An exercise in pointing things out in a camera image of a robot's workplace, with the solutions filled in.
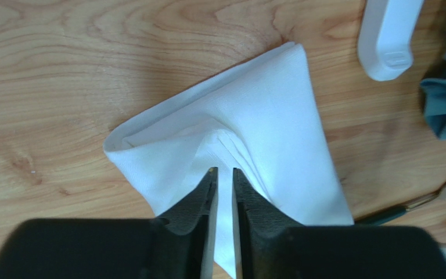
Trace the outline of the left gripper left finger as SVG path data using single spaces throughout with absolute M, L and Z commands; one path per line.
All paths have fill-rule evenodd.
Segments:
M 152 219 L 31 219 L 0 250 L 0 278 L 211 278 L 218 170 Z

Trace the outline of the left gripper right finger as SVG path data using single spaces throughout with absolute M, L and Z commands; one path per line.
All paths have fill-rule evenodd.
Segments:
M 237 278 L 446 278 L 439 245 L 416 227 L 305 226 L 233 171 Z

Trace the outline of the white cloth napkin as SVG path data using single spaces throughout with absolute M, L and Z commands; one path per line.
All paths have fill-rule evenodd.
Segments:
M 351 225 L 310 80 L 288 42 L 115 128 L 103 150 L 160 215 L 218 169 L 215 262 L 235 277 L 232 176 L 241 169 L 279 210 L 305 225 Z

